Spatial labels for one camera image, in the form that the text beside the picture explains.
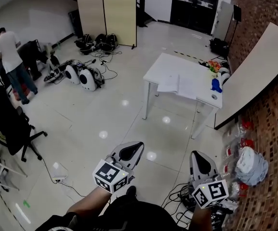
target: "white t-shirt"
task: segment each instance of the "white t-shirt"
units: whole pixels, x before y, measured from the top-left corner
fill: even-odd
[[[13,71],[22,63],[15,45],[19,38],[14,32],[5,32],[0,35],[0,53],[6,73]]]

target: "white table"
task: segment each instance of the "white table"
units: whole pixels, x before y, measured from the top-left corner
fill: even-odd
[[[218,78],[220,88],[222,88],[221,74],[215,74],[208,68],[183,58],[162,53],[143,77],[145,81],[143,119],[147,118],[150,84],[158,85],[159,83],[163,83],[171,74],[179,74],[180,76],[190,79],[195,87],[193,92],[197,97],[197,101],[205,103],[213,108],[203,123],[193,131],[191,138],[194,139],[203,131],[208,120],[215,116],[218,109],[222,108],[222,93],[211,90],[212,79],[215,77]]]

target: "tile floor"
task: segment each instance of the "tile floor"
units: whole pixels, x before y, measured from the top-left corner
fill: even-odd
[[[122,142],[143,141],[145,152],[135,169],[136,179],[132,184],[137,186],[139,200],[160,205],[174,185],[188,181],[192,150],[205,152],[220,165],[223,132],[212,129],[211,121],[195,140],[191,139],[191,130],[208,114],[208,108],[170,93],[161,93],[158,97],[152,95],[148,119],[143,120],[142,78],[162,52],[180,51],[204,60],[216,55],[205,47],[210,36],[178,26],[152,22],[148,27],[138,27],[137,38],[138,47],[134,50],[119,47],[122,55],[115,55],[108,64],[110,69],[118,72],[118,77],[108,80],[103,88],[88,92],[67,79],[58,85],[45,85],[40,79],[37,81],[38,95],[23,108],[37,130],[48,133],[48,137],[35,140],[48,167],[60,162],[68,169],[67,184],[82,195],[95,187],[92,171],[101,158]],[[74,39],[67,40],[56,51],[60,61],[92,59],[79,53]],[[104,71],[99,61],[94,66]],[[113,76],[108,72],[104,75],[106,78]],[[164,117],[170,122],[163,122]],[[7,150],[3,151],[7,164],[14,168],[19,165],[28,177],[10,174],[10,180],[20,191],[2,192],[2,197],[22,227],[32,231],[51,215],[65,214],[81,197],[67,187],[52,184],[44,163],[30,150],[26,163],[20,161],[20,156],[18,153],[11,157]],[[126,189],[117,195],[124,194]],[[20,214],[16,204],[27,219]],[[175,208],[176,203],[167,206],[170,213]],[[4,208],[1,198],[0,228],[21,230]]]

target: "person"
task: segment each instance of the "person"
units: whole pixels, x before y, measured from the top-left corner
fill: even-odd
[[[170,214],[158,205],[136,199],[136,187],[117,198],[99,216],[111,198],[111,193],[96,187],[90,194],[69,208],[63,216],[52,216],[36,231],[179,231]],[[211,231],[211,210],[196,206],[189,230]]]
[[[38,93],[38,90],[17,52],[17,48],[20,45],[21,42],[14,32],[6,32],[4,27],[0,28],[0,59],[2,59],[6,74],[13,88],[18,92],[22,104],[28,104],[29,100],[21,88],[19,78],[23,80],[27,88],[35,95]]]

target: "black door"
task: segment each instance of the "black door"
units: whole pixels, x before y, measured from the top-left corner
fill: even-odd
[[[210,34],[218,0],[172,0],[171,23]]]

